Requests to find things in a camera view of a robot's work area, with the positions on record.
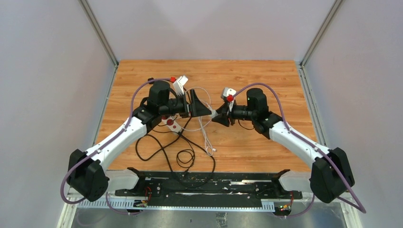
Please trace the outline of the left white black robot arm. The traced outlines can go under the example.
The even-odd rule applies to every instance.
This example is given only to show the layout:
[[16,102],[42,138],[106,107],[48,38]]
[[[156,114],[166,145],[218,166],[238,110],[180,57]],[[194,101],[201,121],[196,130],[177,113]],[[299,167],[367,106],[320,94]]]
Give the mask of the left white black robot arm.
[[90,202],[116,190],[127,189],[134,196],[145,192],[145,182],[137,172],[130,169],[108,171],[111,163],[132,143],[146,136],[162,120],[163,116],[180,115],[200,117],[211,115],[193,89],[189,90],[190,100],[186,100],[183,83],[175,78],[149,79],[140,88],[151,85],[149,95],[141,104],[130,107],[124,123],[100,143],[85,151],[76,149],[69,157],[68,171],[64,176],[60,195],[64,202],[72,204],[65,195],[65,185],[69,185]]

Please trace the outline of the white red power strip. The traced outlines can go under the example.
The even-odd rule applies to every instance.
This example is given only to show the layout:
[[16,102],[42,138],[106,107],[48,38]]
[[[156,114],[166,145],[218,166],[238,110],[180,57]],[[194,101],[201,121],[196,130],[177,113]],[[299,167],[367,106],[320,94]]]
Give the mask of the white red power strip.
[[167,127],[170,132],[176,132],[180,133],[182,131],[182,127],[179,126],[177,123],[176,119],[178,118],[178,115],[165,115],[162,116],[162,126]]

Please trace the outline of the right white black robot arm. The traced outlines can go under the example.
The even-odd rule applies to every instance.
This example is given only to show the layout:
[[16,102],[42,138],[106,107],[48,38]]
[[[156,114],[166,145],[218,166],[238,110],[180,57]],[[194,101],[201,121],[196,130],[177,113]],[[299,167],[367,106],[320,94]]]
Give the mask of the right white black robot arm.
[[275,197],[284,198],[290,191],[310,192],[322,202],[330,203],[354,186],[354,176],[344,150],[330,149],[296,131],[282,116],[269,110],[262,89],[249,89],[246,105],[237,104],[235,94],[231,88],[223,89],[224,103],[216,110],[213,122],[229,127],[236,121],[250,121],[257,133],[284,146],[310,168],[310,173],[281,171],[271,185]]

